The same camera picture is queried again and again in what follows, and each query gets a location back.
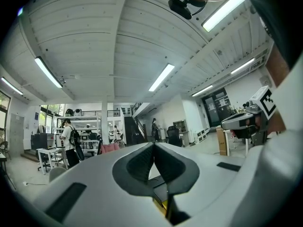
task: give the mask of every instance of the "white wall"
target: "white wall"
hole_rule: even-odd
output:
[[[135,118],[136,116],[138,116],[139,113],[141,113],[149,104],[151,104],[151,103],[142,103],[141,106],[137,109],[137,111],[134,112],[134,114],[132,115],[133,118]]]
[[[157,119],[157,124],[166,130],[173,122],[184,120],[185,112],[182,104],[181,95],[174,96],[168,103],[164,103],[157,107],[157,110],[150,112],[140,119],[141,123],[145,123],[148,136],[152,134],[152,120]]]
[[[204,104],[200,98],[198,98],[196,100],[196,102],[197,102],[198,109],[199,109],[199,115],[200,115],[202,127],[204,130],[209,129],[209,122],[208,122],[207,114],[206,114],[206,111],[204,108]]]
[[[4,90],[3,88],[0,88],[0,90],[10,97],[10,103],[9,103],[9,109],[8,109],[8,115],[6,118],[6,140],[9,142],[9,133],[10,133],[10,118],[12,114],[18,115],[20,117],[25,118],[27,117],[27,111],[29,109],[29,105],[21,102],[19,99],[15,98],[12,94]]]
[[[30,106],[27,109],[26,116],[24,118],[24,149],[31,149],[31,135],[36,134],[39,126],[39,116],[38,120],[35,120],[36,113],[40,113],[41,106]]]
[[[70,108],[73,111],[75,109],[81,109],[82,111],[101,111],[102,103],[93,103],[93,104],[67,104],[65,105],[65,111]]]
[[[189,142],[194,142],[193,133],[205,129],[202,125],[201,112],[195,98],[182,94],[187,129],[189,131]]]
[[[247,76],[227,85],[225,87],[227,96],[230,100],[231,106],[239,108],[247,102],[261,87],[260,78],[264,75],[269,75],[266,68],[256,70]],[[271,91],[275,90],[275,84],[272,81]]]
[[[130,117],[132,116],[132,108],[131,108],[131,104],[129,103],[117,103],[113,105],[114,110],[120,110],[121,108],[125,109],[125,117]]]

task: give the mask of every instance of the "black pants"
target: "black pants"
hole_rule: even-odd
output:
[[[69,149],[66,151],[66,158],[68,160],[68,164],[70,165],[70,167],[73,167],[74,165],[79,163],[79,159],[74,149]]]

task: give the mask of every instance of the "backpack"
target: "backpack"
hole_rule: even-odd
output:
[[[83,161],[84,160],[84,154],[83,154],[83,151],[81,149],[81,146],[80,146],[80,135],[79,133],[77,132],[77,130],[74,128],[71,128],[71,136],[70,136],[70,144],[73,145],[75,147],[75,152],[76,152],[76,155],[78,157],[78,159],[80,161]]]
[[[65,116],[73,116],[74,115],[74,111],[72,109],[67,109],[65,112]]]
[[[70,126],[70,128],[71,128],[71,136],[70,136],[70,139],[69,139],[70,144],[72,144],[73,146],[80,145],[80,135],[79,135],[79,133],[77,132],[77,130],[75,128],[73,129],[71,126]]]

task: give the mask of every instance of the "staircase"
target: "staircase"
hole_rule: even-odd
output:
[[[135,145],[136,142],[133,142],[132,138],[132,131],[135,130],[136,133],[139,133],[139,143],[146,142],[144,135],[142,134],[141,130],[137,126],[137,123],[133,119],[133,117],[124,117],[124,123],[125,123],[125,136],[126,141],[128,145]]]
[[[34,161],[34,162],[39,162],[39,160],[36,157],[36,151],[33,149],[26,149],[24,150],[24,153],[20,154],[22,157]]]

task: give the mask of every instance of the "pillar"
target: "pillar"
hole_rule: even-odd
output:
[[[101,129],[103,144],[108,145],[107,100],[102,101]]]

